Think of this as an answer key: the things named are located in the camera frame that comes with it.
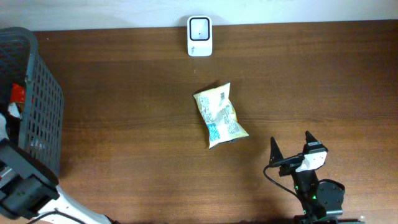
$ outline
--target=wire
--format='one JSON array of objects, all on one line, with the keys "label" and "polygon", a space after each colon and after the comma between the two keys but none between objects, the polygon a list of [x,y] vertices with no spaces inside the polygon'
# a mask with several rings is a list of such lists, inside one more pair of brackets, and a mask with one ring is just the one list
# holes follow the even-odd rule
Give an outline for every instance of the wire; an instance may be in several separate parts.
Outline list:
[{"label": "wire", "polygon": [[267,166],[264,168],[264,170],[262,171],[262,172],[264,173],[264,176],[265,176],[269,181],[271,181],[273,184],[275,184],[276,186],[278,186],[278,187],[280,187],[280,188],[286,190],[287,192],[291,193],[292,195],[294,195],[294,196],[301,202],[301,199],[299,198],[299,196],[297,196],[296,193],[294,193],[293,191],[287,189],[286,187],[284,187],[284,186],[278,184],[276,181],[272,180],[272,179],[267,175],[266,170],[267,170],[268,168],[270,168],[269,165],[267,165]]},{"label": "wire", "polygon": [[75,217],[71,217],[70,215],[65,214],[65,213],[62,213],[62,212],[60,212],[60,211],[58,211],[58,210],[55,210],[55,211],[53,211],[53,212],[48,212],[48,213],[42,215],[41,217],[36,218],[35,220],[32,220],[32,221],[30,221],[29,223],[26,223],[26,224],[33,224],[33,223],[36,223],[36,222],[38,222],[39,220],[41,220],[41,219],[43,219],[44,217],[47,217],[47,216],[49,216],[49,215],[60,215],[60,216],[63,216],[63,217],[65,217],[65,218],[69,218],[70,220],[73,220],[73,221],[75,221],[75,222],[77,222],[77,223],[79,223],[79,224],[86,224],[86,223],[80,221],[79,219],[77,219],[77,218],[75,218]]}]

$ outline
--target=snack package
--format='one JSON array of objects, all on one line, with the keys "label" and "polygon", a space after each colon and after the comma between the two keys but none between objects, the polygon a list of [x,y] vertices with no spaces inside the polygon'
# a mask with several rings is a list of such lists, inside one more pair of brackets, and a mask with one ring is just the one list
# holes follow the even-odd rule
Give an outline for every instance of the snack package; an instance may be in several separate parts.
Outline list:
[{"label": "snack package", "polygon": [[230,83],[195,94],[201,116],[209,129],[209,149],[222,142],[249,136],[238,124],[229,97]]}]

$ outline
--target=perforated basket wall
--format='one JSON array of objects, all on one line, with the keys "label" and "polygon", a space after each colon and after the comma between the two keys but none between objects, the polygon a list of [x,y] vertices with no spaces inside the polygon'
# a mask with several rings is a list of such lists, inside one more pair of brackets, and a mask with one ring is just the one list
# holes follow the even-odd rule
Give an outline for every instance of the perforated basket wall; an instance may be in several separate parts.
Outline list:
[{"label": "perforated basket wall", "polygon": [[64,101],[37,48],[37,39],[27,29],[0,30],[0,85],[13,82],[26,88],[19,147],[58,176]]}]

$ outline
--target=white wall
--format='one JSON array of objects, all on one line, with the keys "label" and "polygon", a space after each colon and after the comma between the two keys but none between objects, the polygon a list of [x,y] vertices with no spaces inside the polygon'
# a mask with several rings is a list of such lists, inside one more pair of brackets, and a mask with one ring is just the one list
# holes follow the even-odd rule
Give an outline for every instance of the white wall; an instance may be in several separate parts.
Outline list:
[{"label": "white wall", "polygon": [[398,0],[0,0],[0,27],[30,30],[398,19]]}]

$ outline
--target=wooden table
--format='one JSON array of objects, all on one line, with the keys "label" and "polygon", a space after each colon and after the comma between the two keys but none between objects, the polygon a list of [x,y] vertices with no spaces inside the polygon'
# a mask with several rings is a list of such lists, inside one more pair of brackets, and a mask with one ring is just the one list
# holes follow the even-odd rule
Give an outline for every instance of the wooden table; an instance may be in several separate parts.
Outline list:
[{"label": "wooden table", "polygon": [[[303,213],[262,174],[309,130],[320,179],[345,184],[342,218],[398,220],[398,21],[218,26],[210,57],[186,29],[36,32],[63,89],[63,189],[121,223],[236,223]],[[231,82],[246,139],[208,150],[192,93]],[[293,189],[290,177],[276,181]]]}]

